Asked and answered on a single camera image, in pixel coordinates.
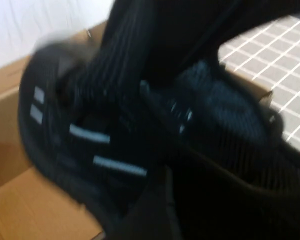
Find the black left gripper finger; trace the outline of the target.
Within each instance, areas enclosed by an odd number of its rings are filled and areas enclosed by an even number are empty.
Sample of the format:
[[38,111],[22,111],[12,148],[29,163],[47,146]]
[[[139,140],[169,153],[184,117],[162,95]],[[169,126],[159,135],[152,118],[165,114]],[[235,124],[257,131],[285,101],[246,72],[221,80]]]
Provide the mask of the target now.
[[191,157],[173,161],[173,195],[185,240],[300,240],[298,226]]

